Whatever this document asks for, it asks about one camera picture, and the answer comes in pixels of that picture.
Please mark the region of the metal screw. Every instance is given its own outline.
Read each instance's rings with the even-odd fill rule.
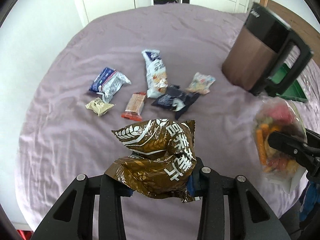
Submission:
[[[240,182],[245,182],[245,177],[244,176],[238,176],[237,180],[239,180]]]
[[[85,175],[84,174],[79,174],[77,176],[77,180],[84,180],[85,179]]]
[[[203,168],[201,169],[201,171],[202,171],[203,173],[210,173],[210,172],[211,172],[211,169],[210,169],[209,167],[203,167]]]

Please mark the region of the brown snack bag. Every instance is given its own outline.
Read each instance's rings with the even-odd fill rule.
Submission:
[[[196,165],[195,121],[155,119],[112,131],[133,154],[117,159],[106,174],[151,198],[193,198],[186,190]]]

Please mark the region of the blue cloth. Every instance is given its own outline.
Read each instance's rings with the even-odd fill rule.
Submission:
[[[195,196],[195,188],[193,187],[193,176],[192,176],[192,173],[188,178],[187,187],[186,188],[187,188],[187,191],[189,192],[190,196],[194,197]]]
[[[316,203],[320,203],[320,185],[310,182],[303,204],[300,208],[299,220],[304,221],[313,210]]]

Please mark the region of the wooden headboard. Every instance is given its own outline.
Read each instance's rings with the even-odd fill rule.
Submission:
[[[267,7],[284,19],[291,28],[304,40],[313,50],[313,60],[320,67],[320,34],[309,23],[288,8],[272,1],[260,0],[260,5]]]

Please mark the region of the white snack package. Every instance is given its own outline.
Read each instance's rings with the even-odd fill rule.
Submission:
[[[147,70],[147,97],[158,98],[163,95],[168,87],[165,65],[156,49],[145,49],[142,55],[146,61]]]

